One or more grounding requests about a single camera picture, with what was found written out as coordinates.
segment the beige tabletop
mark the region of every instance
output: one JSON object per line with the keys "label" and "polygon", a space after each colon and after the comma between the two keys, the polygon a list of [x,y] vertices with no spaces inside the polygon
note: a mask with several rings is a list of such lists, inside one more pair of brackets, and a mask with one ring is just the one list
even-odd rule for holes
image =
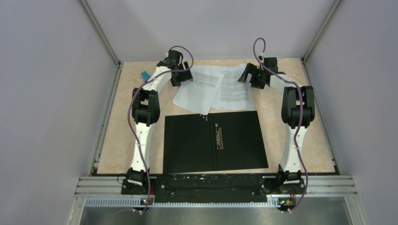
{"label": "beige tabletop", "polygon": [[[257,64],[255,59],[232,60],[195,60],[195,65],[216,65],[234,67],[242,63]],[[127,110],[131,102],[132,91],[142,84],[143,71],[153,74],[158,61],[125,62],[116,91],[115,101],[109,118],[102,153],[97,173],[126,173],[134,152],[134,136],[127,123]],[[306,85],[306,78],[299,58],[278,59],[279,71],[297,83]],[[168,115],[193,114],[171,103],[178,87],[172,87],[167,82],[159,94],[161,116],[156,123],[151,138],[150,170],[151,173],[163,172],[163,139],[164,117]],[[263,90],[252,88],[254,108],[258,111],[261,132],[267,154],[267,169],[225,171],[226,173],[275,173],[282,160],[285,142],[285,124],[281,118],[282,95],[273,88],[266,86]],[[211,113],[232,112],[228,110],[211,109]],[[309,126],[302,149],[302,156],[306,168],[312,173],[334,172],[328,145],[326,143],[320,121],[315,115],[314,121]]]}

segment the gray panel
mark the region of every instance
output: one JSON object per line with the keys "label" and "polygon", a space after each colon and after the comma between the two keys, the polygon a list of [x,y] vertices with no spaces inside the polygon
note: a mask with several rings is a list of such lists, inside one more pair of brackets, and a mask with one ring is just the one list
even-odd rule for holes
{"label": "gray panel", "polygon": [[275,208],[154,208],[142,216],[131,209],[86,207],[81,225],[173,224],[173,225],[350,225],[344,198],[308,198],[292,214],[281,214]]}
{"label": "gray panel", "polygon": [[371,224],[397,224],[398,1],[345,1],[308,61],[345,174]]}
{"label": "gray panel", "polygon": [[64,224],[115,66],[77,0],[0,5],[0,224]]}
{"label": "gray panel", "polygon": [[[141,202],[146,197],[88,197],[86,207],[142,207]],[[149,205],[150,208],[263,208],[280,207],[277,197],[269,197],[266,202],[236,202],[236,203],[189,203],[189,202],[155,202]]]}
{"label": "gray panel", "polygon": [[88,0],[119,60],[164,58],[173,45],[195,58],[302,57],[333,0]]}

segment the black folder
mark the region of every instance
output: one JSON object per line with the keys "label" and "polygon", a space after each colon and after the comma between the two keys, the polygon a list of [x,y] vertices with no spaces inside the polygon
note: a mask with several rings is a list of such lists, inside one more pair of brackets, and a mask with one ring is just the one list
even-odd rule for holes
{"label": "black folder", "polygon": [[163,173],[268,168],[257,111],[165,117]]}

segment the wire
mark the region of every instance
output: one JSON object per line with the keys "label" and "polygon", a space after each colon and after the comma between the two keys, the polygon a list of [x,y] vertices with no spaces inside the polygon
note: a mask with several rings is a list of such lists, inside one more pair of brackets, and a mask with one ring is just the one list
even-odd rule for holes
{"label": "wire", "polygon": [[304,165],[303,159],[301,158],[301,153],[300,153],[300,150],[299,150],[299,144],[297,143],[297,135],[299,134],[300,127],[301,127],[301,124],[302,124],[302,122],[303,122],[303,96],[302,96],[302,93],[301,93],[301,89],[300,89],[299,85],[298,85],[296,82],[287,81],[287,80],[283,79],[281,76],[279,76],[278,74],[274,73],[272,70],[270,70],[269,68],[267,68],[267,67],[259,60],[259,58],[258,58],[257,55],[256,55],[256,50],[255,50],[256,43],[257,43],[257,41],[259,41],[259,40],[262,40],[263,43],[264,43],[264,48],[263,48],[263,50],[262,50],[261,55],[264,54],[264,52],[265,52],[265,47],[266,47],[266,43],[265,43],[265,39],[264,39],[264,38],[259,37],[259,38],[257,38],[257,39],[254,41],[254,44],[253,44],[253,54],[254,54],[254,57],[256,58],[256,60],[258,61],[258,63],[261,65],[261,67],[262,67],[263,69],[265,69],[266,71],[270,72],[272,75],[274,75],[274,76],[276,76],[277,78],[281,79],[281,80],[284,81],[285,83],[293,84],[293,85],[296,87],[297,91],[298,91],[298,98],[299,98],[299,100],[300,100],[300,116],[299,116],[299,119],[298,119],[298,127],[297,127],[297,130],[296,130],[296,133],[294,134],[293,140],[294,140],[294,144],[296,145],[297,154],[298,154],[298,159],[300,160],[300,163],[301,163],[301,165],[303,166],[304,172],[305,172],[305,174],[306,174],[306,185],[305,185],[305,187],[304,187],[304,192],[303,192],[303,194],[301,195],[300,199],[298,200],[297,204],[293,207],[293,209],[290,210],[290,213],[292,213],[292,212],[295,211],[296,208],[301,204],[301,202],[302,202],[302,200],[303,200],[303,198],[304,198],[304,195],[305,195],[305,193],[307,192],[307,187],[308,187],[308,172],[307,172],[306,166]]}
{"label": "wire", "polygon": [[119,182],[119,177],[120,177],[120,176],[126,176],[126,175],[125,175],[125,174],[120,174],[120,175],[117,175],[117,178],[116,178],[116,179],[117,179],[117,182],[118,182],[119,184],[123,185],[122,183]]}
{"label": "wire", "polygon": [[180,46],[180,45],[175,45],[175,46],[171,47],[171,48],[169,49],[169,51],[172,50],[173,48],[182,48],[182,49],[186,50],[186,51],[188,52],[189,56],[190,56],[191,59],[192,59],[191,65],[190,65],[188,68],[186,68],[186,69],[176,69],[176,70],[167,70],[167,71],[163,71],[163,72],[159,73],[158,75],[156,75],[153,79],[150,79],[150,80],[148,80],[147,82],[143,83],[143,84],[137,89],[137,91],[135,92],[135,94],[134,94],[134,96],[133,96],[133,99],[132,99],[131,102],[130,102],[129,109],[128,109],[128,112],[127,112],[127,121],[128,121],[128,123],[129,123],[129,126],[130,126],[131,131],[133,132],[134,137],[136,138],[137,146],[138,146],[138,151],[139,151],[139,155],[140,155],[141,160],[142,160],[142,162],[143,162],[143,164],[144,164],[144,168],[145,168],[145,171],[146,171],[146,178],[148,179],[148,201],[146,202],[145,208],[142,210],[142,212],[145,212],[145,211],[148,209],[149,199],[151,199],[151,181],[150,181],[150,178],[149,178],[148,166],[146,165],[144,156],[143,156],[143,154],[142,154],[141,142],[139,141],[139,138],[138,138],[138,136],[137,136],[137,133],[134,131],[133,126],[131,125],[131,120],[130,120],[130,117],[131,117],[131,110],[132,110],[132,107],[133,107],[134,100],[137,98],[138,93],[142,90],[142,88],[143,88],[145,85],[147,85],[147,84],[153,82],[154,79],[156,79],[156,78],[158,78],[158,77],[160,77],[160,76],[162,76],[162,75],[164,75],[164,74],[166,74],[166,73],[171,73],[171,72],[185,72],[185,71],[188,71],[188,70],[190,70],[190,69],[192,68],[192,66],[193,66],[193,56],[192,56],[191,52],[190,52],[188,49],[186,49],[185,47]]}

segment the metal floor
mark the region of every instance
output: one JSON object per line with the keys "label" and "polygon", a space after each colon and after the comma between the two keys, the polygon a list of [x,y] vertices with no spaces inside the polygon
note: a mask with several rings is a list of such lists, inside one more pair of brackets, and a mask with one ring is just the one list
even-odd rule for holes
{"label": "metal floor", "polygon": [[123,208],[86,207],[81,225],[351,225],[344,198],[307,198],[292,214],[275,208],[153,208],[140,216]]}

